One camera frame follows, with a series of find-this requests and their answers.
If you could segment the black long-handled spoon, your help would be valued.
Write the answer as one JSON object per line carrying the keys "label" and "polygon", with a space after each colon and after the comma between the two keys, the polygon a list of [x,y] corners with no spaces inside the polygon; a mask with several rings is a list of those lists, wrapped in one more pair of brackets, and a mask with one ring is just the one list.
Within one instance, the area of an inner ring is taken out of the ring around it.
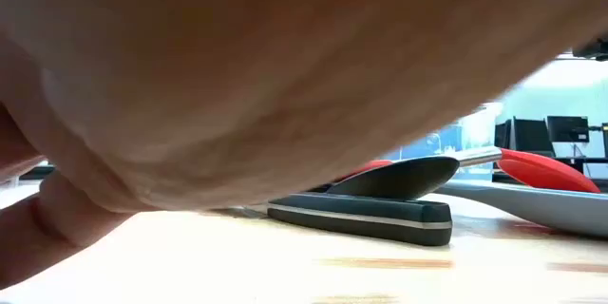
{"label": "black long-handled spoon", "polygon": [[441,187],[459,168],[460,162],[452,157],[409,159],[342,180],[327,192],[379,199],[416,200]]}

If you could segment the person's hand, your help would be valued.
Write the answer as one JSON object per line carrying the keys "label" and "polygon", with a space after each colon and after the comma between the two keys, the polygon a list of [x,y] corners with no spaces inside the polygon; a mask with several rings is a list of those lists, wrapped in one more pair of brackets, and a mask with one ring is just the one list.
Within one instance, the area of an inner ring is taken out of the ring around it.
{"label": "person's hand", "polygon": [[306,190],[608,32],[608,0],[0,0],[0,291],[140,212]]}

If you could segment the black-handled steel knife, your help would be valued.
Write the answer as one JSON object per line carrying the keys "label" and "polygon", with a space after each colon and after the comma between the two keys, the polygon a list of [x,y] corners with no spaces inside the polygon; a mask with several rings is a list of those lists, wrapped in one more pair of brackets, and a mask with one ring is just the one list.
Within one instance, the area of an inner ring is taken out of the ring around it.
{"label": "black-handled steel knife", "polygon": [[452,236],[448,204],[418,199],[303,193],[211,212],[249,219],[265,216],[302,227],[431,247],[449,244]]}

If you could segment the red spoon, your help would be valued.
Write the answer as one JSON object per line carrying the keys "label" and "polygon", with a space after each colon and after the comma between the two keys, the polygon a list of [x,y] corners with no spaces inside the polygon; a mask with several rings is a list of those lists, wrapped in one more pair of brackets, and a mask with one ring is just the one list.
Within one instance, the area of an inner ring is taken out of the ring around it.
{"label": "red spoon", "polygon": [[338,178],[334,184],[349,181],[355,176],[369,174],[390,166],[425,166],[431,171],[443,171],[445,179],[452,177],[460,167],[496,162],[512,179],[535,188],[599,193],[599,188],[581,172],[552,158],[496,146],[467,149],[452,154],[418,157],[402,161],[370,161],[363,167]]}

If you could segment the black background monitor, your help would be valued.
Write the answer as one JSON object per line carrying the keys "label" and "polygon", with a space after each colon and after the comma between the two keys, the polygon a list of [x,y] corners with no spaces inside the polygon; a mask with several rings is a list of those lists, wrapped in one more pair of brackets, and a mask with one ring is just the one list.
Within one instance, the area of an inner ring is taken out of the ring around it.
{"label": "black background monitor", "polygon": [[553,143],[588,143],[589,124],[586,117],[548,116],[546,118],[550,141]]}
{"label": "black background monitor", "polygon": [[555,157],[554,146],[550,141],[545,121],[513,119],[513,143],[514,150]]}
{"label": "black background monitor", "polygon": [[500,148],[510,148],[511,120],[495,125],[494,145]]}

